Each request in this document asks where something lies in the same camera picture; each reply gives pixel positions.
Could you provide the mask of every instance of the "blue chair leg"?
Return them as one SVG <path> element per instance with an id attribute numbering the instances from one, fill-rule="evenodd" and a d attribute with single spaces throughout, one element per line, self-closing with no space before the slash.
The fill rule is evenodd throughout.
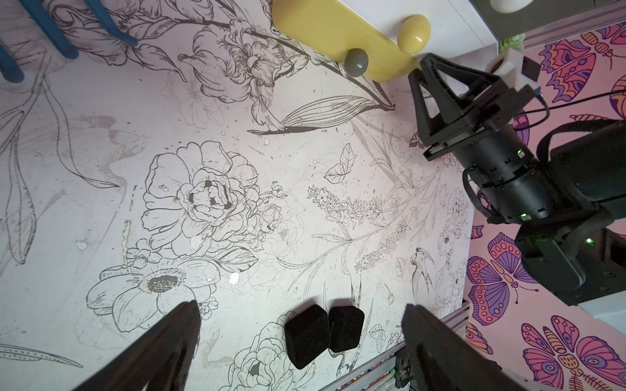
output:
<path id="1" fill-rule="evenodd" d="M 0 45 L 0 73 L 11 83 L 20 83 L 24 80 L 24 73 L 2 45 Z"/>
<path id="2" fill-rule="evenodd" d="M 78 50 L 69 43 L 68 39 L 57 26 L 39 0 L 21 0 L 22 5 L 37 23 L 56 49 L 65 58 L 74 59 L 78 57 Z"/>
<path id="3" fill-rule="evenodd" d="M 102 24 L 102 27 L 105 28 L 107 33 L 111 34 L 111 36 L 119 39 L 127 45 L 137 46 L 139 44 L 137 38 L 130 36 L 127 33 L 124 33 L 118 28 L 118 26 L 115 24 L 113 19 L 111 19 L 111 16 L 106 11 L 106 8 L 102 5 L 100 0 L 85 0 L 85 2 L 91 9 L 91 12 L 93 12 L 93 14 L 96 16 L 100 24 Z"/>

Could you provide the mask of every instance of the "black and white floral drawing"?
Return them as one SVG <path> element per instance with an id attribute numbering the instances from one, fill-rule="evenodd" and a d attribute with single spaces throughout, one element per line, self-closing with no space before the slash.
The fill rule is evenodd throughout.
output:
<path id="1" fill-rule="evenodd" d="M 222 273 L 255 265 L 254 251 L 282 222 L 285 198 L 273 182 L 261 193 L 248 160 L 222 144 L 189 143 L 156 155 L 145 181 L 149 238 L 127 249 L 124 264 L 107 268 L 87 294 L 96 315 L 112 315 L 121 332 L 150 328 L 178 303 L 196 300 L 203 319 L 213 315 Z"/>
<path id="2" fill-rule="evenodd" d="M 69 358 L 61 357 L 56 354 L 42 352 L 40 350 L 24 348 L 20 346 L 7 345 L 0 343 L 0 358 L 7 358 L 9 360 L 17 361 L 52 361 L 61 364 L 71 365 L 73 367 L 82 368 L 79 363 L 70 360 Z"/>
<path id="3" fill-rule="evenodd" d="M 344 150 L 341 151 L 341 157 L 339 163 L 329 168 L 326 171 L 324 178 L 330 183 L 341 183 L 346 175 L 350 173 L 352 165 L 354 164 L 354 153 L 352 152 L 352 146 L 346 144 Z"/>
<path id="4" fill-rule="evenodd" d="M 469 241 L 457 236 L 467 203 L 451 194 L 460 165 L 409 149 L 405 79 L 383 89 L 348 76 L 280 33 L 271 0 L 103 3 L 139 45 L 109 36 L 84 2 L 42 2 L 74 61 L 18 0 L 0 5 L 0 40 L 26 75 L 0 79 L 0 327 L 40 342 L 53 332 L 80 361 L 15 338 L 0 350 L 21 353 L 4 358 L 66 365 L 5 364 L 63 371 L 70 389 L 80 365 L 101 366 L 196 300 L 191 388 L 320 389 L 403 340 L 417 289 L 439 315 L 456 305 Z M 442 231 L 453 239 L 440 253 Z M 340 300 L 348 283 L 368 312 L 358 347 L 296 370 L 282 335 L 295 314 L 278 316 L 322 284 L 325 302 L 326 288 Z M 15 388 L 51 378 L 24 373 L 9 374 Z"/>
<path id="5" fill-rule="evenodd" d="M 228 385 L 220 391 L 237 390 L 300 390 L 315 375 L 315 362 L 297 369 L 287 356 L 285 323 L 295 312 L 281 315 L 256 334 L 250 347 L 235 356 L 228 368 Z"/>
<path id="6" fill-rule="evenodd" d="M 155 71 L 176 73 L 162 93 L 174 101 L 185 121 L 205 128 L 221 122 L 217 102 L 251 101 L 250 114 L 264 130 L 253 133 L 293 133 L 329 128 L 371 110 L 392 111 L 394 105 L 380 84 L 352 78 L 337 62 L 279 33 L 271 22 L 271 0 L 264 13 L 250 19 L 234 0 L 134 0 L 111 5 L 109 14 L 120 29 L 139 39 L 137 47 L 117 41 L 101 27 L 86 6 L 61 0 L 44 2 L 70 42 L 108 65 L 131 63 Z M 197 32 L 191 53 L 168 55 L 161 38 L 177 26 Z M 307 103 L 278 120 L 271 99 L 276 81 L 289 78 L 308 64 L 320 66 L 357 86 L 364 96 L 333 96 Z"/>
<path id="7" fill-rule="evenodd" d="M 460 188 L 454 189 L 450 194 L 446 206 L 446 224 L 439 234 L 437 247 L 439 248 L 439 255 L 446 257 L 446 266 L 449 268 L 450 257 L 454 252 L 454 241 L 461 238 L 470 206 L 465 201 L 465 194 Z"/>

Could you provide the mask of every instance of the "butterfly pattern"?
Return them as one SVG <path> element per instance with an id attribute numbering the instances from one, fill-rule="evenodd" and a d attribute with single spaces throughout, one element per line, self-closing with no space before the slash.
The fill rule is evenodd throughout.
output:
<path id="1" fill-rule="evenodd" d="M 581 34 L 580 37 L 582 41 L 562 39 L 559 42 L 547 44 L 539 53 L 543 57 L 541 70 L 552 74 L 546 85 L 557 91 L 552 103 L 569 102 L 576 98 L 591 77 L 597 55 L 607 57 L 610 68 L 613 68 L 614 57 L 625 57 L 613 53 L 610 45 L 626 45 L 626 22 L 598 29 L 595 32 L 589 31 Z"/>
<path id="2" fill-rule="evenodd" d="M 626 90 L 626 74 L 619 78 L 611 91 Z M 611 107 L 622 119 L 626 119 L 626 93 L 617 93 L 608 97 Z"/>
<path id="3" fill-rule="evenodd" d="M 474 305 L 473 318 L 483 326 L 488 326 L 505 314 L 509 304 L 510 291 L 515 291 L 515 304 L 518 303 L 517 288 L 528 289 L 520 285 L 535 281 L 521 264 L 522 254 L 515 242 L 500 232 L 487 245 L 493 260 L 487 262 L 480 256 L 468 260 L 467 276 L 472 284 L 469 299 Z"/>
<path id="4" fill-rule="evenodd" d="M 583 390 L 582 380 L 595 390 L 612 391 L 603 380 L 585 373 L 582 363 L 604 380 L 626 387 L 626 363 L 606 341 L 593 336 L 578 340 L 578 327 L 558 315 L 552 316 L 551 323 L 554 331 L 543 327 L 545 338 L 532 325 L 521 326 L 522 338 L 532 346 L 524 349 L 524 360 L 536 382 L 563 389 L 565 373 L 569 370 L 572 375 L 568 382 L 570 391 Z"/>
<path id="5" fill-rule="evenodd" d="M 487 343 L 487 340 L 483 337 L 480 331 L 468 322 L 467 329 L 465 331 L 465 342 L 473 346 L 474 348 L 480 350 L 486 354 L 493 354 L 493 349 Z"/>
<path id="6" fill-rule="evenodd" d="M 483 228 L 484 225 L 473 225 L 471 226 L 471 238 L 478 239 L 483 237 Z"/>

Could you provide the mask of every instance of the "wall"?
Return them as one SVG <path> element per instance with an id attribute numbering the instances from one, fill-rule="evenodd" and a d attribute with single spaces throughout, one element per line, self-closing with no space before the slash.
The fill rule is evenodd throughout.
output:
<path id="1" fill-rule="evenodd" d="M 570 37 L 525 54 L 542 64 L 539 84 L 550 105 L 576 101 L 626 86 L 626 23 Z M 625 102 L 626 94 L 621 94 L 553 110 L 545 123 L 518 133 L 534 151 L 541 138 L 560 124 L 598 116 L 626 118 Z M 526 109 L 540 107 L 540 104 L 533 102 Z M 518 118 L 518 121 L 535 123 L 542 116 L 543 113 L 531 114 L 529 118 Z M 553 138 L 552 146 L 580 135 L 557 135 Z M 466 279 L 464 293 L 465 298 L 472 302 L 470 311 L 473 314 L 469 319 L 471 326 L 467 341 L 502 367 L 528 378 L 533 378 L 534 373 L 535 380 L 547 382 L 557 388 L 625 390 L 626 364 L 623 360 L 626 359 L 626 337 L 612 327 L 594 320 L 578 307 L 566 306 L 517 268 L 520 255 L 511 239 L 515 238 L 518 226 L 489 225 L 479 213 L 475 213 L 473 225 L 467 276 L 470 277 L 473 261 L 480 262 L 482 258 L 487 262 L 496 260 L 503 267 L 502 272 L 511 274 L 515 281 L 511 284 L 502 283 L 497 289 L 501 278 L 495 269 L 493 279 L 486 285 Z M 611 228 L 619 233 L 626 233 L 626 223 L 623 220 L 614 223 Z M 490 308 L 498 308 L 502 304 L 499 307 L 499 317 L 482 315 L 482 311 L 476 308 L 479 300 L 477 296 L 487 285 L 493 287 L 487 292 L 493 294 L 487 300 Z M 577 330 L 570 333 L 573 345 L 568 346 L 569 352 L 564 348 L 552 350 L 547 347 L 547 341 L 550 340 L 557 344 L 558 339 L 555 339 L 554 334 L 561 336 L 561 341 L 565 343 L 562 330 L 566 328 L 561 328 L 560 325 L 565 325 L 566 322 L 568 328 L 575 327 Z M 575 333 L 579 333 L 578 342 L 573 337 Z M 534 342 L 535 339 L 539 339 L 538 343 L 544 344 L 546 348 L 541 348 Z M 596 350 L 590 353 L 583 349 L 584 346 Z M 571 372 L 569 367 L 559 364 L 553 354 L 555 350 L 573 353 L 575 357 L 571 358 L 571 366 L 577 368 Z M 592 353 L 608 360 L 606 368 L 613 369 L 603 369 L 604 361 L 599 362 L 596 356 L 590 356 Z"/>
<path id="2" fill-rule="evenodd" d="M 406 78 L 353 79 L 275 30 L 271 1 L 18 0 L 0 41 L 0 389 L 69 390 L 178 302 L 200 304 L 186 389 L 318 390 L 403 339 L 407 303 L 460 306 L 471 213 L 451 159 L 409 149 Z M 303 304 L 365 314 L 355 349 L 296 370 Z"/>

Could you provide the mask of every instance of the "black cable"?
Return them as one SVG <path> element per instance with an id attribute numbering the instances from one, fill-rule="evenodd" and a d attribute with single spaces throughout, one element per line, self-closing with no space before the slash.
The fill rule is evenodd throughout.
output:
<path id="1" fill-rule="evenodd" d="M 528 125 L 528 126 L 526 126 L 526 127 L 524 127 L 524 128 L 515 128 L 515 130 L 526 130 L 526 129 L 534 128 L 535 126 L 537 126 L 537 125 L 541 125 L 542 123 L 544 123 L 544 122 L 545 122 L 545 121 L 546 121 L 546 120 L 550 117 L 550 107 L 548 107 L 548 103 L 546 102 L 546 100 L 545 100 L 545 99 L 543 99 L 543 96 L 542 96 L 542 95 L 537 95 L 537 96 L 535 96 L 535 97 L 536 97 L 536 98 L 537 98 L 537 100 L 538 100 L 539 102 L 541 102 L 541 104 L 543 105 L 544 110 L 545 110 L 545 112 L 546 112 L 546 116 L 545 116 L 545 117 L 543 117 L 543 118 L 541 119 L 541 121 L 539 121 L 539 122 L 533 123 L 532 125 Z"/>
<path id="2" fill-rule="evenodd" d="M 478 199 L 476 193 L 474 192 L 474 189 L 471 188 L 470 186 L 470 178 L 469 178 L 469 174 L 470 171 L 473 171 L 474 168 L 473 167 L 467 167 L 465 170 L 463 170 L 463 187 L 465 188 L 465 193 L 467 193 L 468 198 L 470 200 L 470 202 L 472 203 L 472 205 L 474 205 L 474 208 L 476 208 L 476 210 L 478 210 L 483 216 L 485 217 L 489 217 L 489 216 L 493 216 L 493 213 L 485 208 L 485 206 L 483 204 L 480 203 L 480 200 Z"/>
<path id="3" fill-rule="evenodd" d="M 581 100 L 578 100 L 578 101 L 575 101 L 575 102 L 559 104 L 558 106 L 551 106 L 551 107 L 548 107 L 547 109 L 556 110 L 556 109 L 560 109 L 560 108 L 563 108 L 563 107 L 572 106 L 572 105 L 577 104 L 577 103 L 583 103 L 583 102 L 586 102 L 586 101 L 590 101 L 592 99 L 602 98 L 603 96 L 622 94 L 622 93 L 626 93 L 626 89 L 618 89 L 617 91 L 611 91 L 611 92 L 604 93 L 604 94 L 597 94 L 597 95 L 589 96 L 588 98 L 584 98 L 584 99 L 581 99 Z M 531 110 L 531 111 L 522 111 L 520 114 L 533 114 L 533 113 L 540 113 L 541 111 L 546 111 L 546 108 L 536 109 L 536 110 Z"/>

